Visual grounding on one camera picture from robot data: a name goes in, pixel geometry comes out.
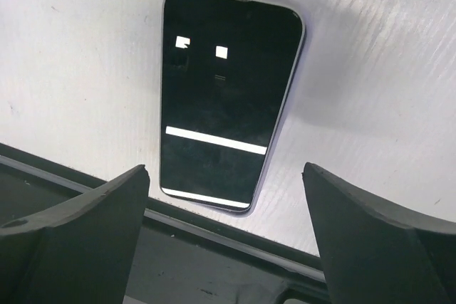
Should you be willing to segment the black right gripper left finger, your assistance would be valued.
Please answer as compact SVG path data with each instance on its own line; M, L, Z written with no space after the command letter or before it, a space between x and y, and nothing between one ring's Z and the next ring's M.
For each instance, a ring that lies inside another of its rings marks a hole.
M122 303L148 189L138 165L1 226L1 302Z

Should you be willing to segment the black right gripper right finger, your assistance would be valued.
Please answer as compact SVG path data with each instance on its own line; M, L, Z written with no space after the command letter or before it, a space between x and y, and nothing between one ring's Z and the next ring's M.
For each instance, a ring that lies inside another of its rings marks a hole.
M302 179L332 303L455 302L455 223L310 162Z

